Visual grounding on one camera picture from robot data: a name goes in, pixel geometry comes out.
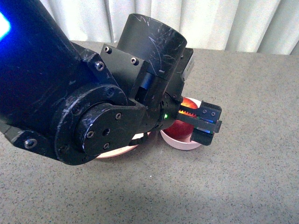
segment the bolt head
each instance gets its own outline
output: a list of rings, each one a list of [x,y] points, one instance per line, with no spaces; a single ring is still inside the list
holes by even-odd
[[[37,145],[37,140],[36,139],[27,139],[24,141],[24,147],[26,149],[32,149]]]
[[[121,113],[117,113],[116,116],[115,116],[115,119],[116,119],[116,120],[121,119]]]
[[[94,131],[90,131],[86,134],[87,139],[91,139],[94,136]]]
[[[104,63],[101,62],[101,61],[97,61],[97,62],[95,62],[95,63],[94,63],[94,66],[95,66],[96,70],[98,70],[98,71],[103,71],[104,68],[105,68]]]
[[[103,149],[108,149],[110,147],[110,143],[107,142],[104,146],[103,146]]]

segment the bowl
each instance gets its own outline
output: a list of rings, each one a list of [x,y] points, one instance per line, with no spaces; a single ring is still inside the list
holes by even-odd
[[[193,98],[188,98],[192,100],[194,103],[196,103],[197,107],[200,107],[201,102],[199,100],[193,99]],[[162,138],[166,141],[166,143],[176,149],[180,150],[192,150],[195,148],[198,148],[201,146],[201,144],[195,142],[195,141],[190,141],[191,135],[184,139],[184,140],[176,140],[173,139],[172,137],[168,136],[163,130],[160,131]]]

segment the scratch marks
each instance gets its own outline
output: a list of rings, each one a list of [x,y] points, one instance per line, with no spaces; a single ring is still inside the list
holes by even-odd
[[[162,70],[162,59],[161,59],[160,51],[159,51],[159,49],[157,48],[157,45],[156,45],[155,40],[154,40],[153,38],[151,38],[150,36],[149,36],[149,39],[150,39],[150,41],[154,44],[154,46],[155,46],[155,48],[156,48],[156,50],[157,50],[157,53],[158,53],[158,55],[159,55],[159,60],[160,60],[160,70]]]

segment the screw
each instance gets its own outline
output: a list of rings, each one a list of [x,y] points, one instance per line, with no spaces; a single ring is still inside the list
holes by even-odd
[[[94,136],[94,131],[90,131],[87,133],[86,138],[91,139]]]
[[[81,113],[81,106],[80,105],[75,105],[73,107],[73,109],[71,110],[71,112],[74,114],[74,115],[78,115]]]
[[[96,68],[98,71],[103,71],[103,70],[104,70],[104,67],[105,67],[104,63],[101,62],[101,61],[97,61],[97,62],[95,62],[95,63],[94,63],[94,66],[95,66],[95,68]]]
[[[115,119],[116,119],[116,120],[121,119],[121,113],[117,113],[116,116],[115,116]]]
[[[109,133],[110,133],[110,128],[106,128],[104,131],[103,131],[103,136],[107,136],[107,135],[109,135]]]
[[[114,95],[114,88],[110,88],[110,89],[108,89],[106,95],[107,95],[107,97],[109,97],[109,98],[112,97],[112,96]]]
[[[136,59],[135,57],[132,57],[132,58],[131,58],[131,63],[132,63],[133,65],[138,65],[139,61],[138,61],[138,59]]]
[[[24,141],[24,147],[26,149],[32,149],[37,145],[37,140],[36,139],[27,139]]]
[[[111,54],[111,52],[112,52],[112,49],[111,48],[109,48],[109,47],[105,47],[105,50],[104,50],[106,53],[108,53],[108,54]]]
[[[108,149],[109,147],[110,147],[110,143],[107,142],[107,143],[103,146],[103,149],[105,150],[105,149]]]

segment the gray countertop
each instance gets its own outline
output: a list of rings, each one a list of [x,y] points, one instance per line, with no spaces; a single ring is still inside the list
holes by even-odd
[[[299,57],[194,56],[184,96],[223,109],[210,146],[180,151],[152,133],[72,167],[0,135],[0,223],[299,223]]]

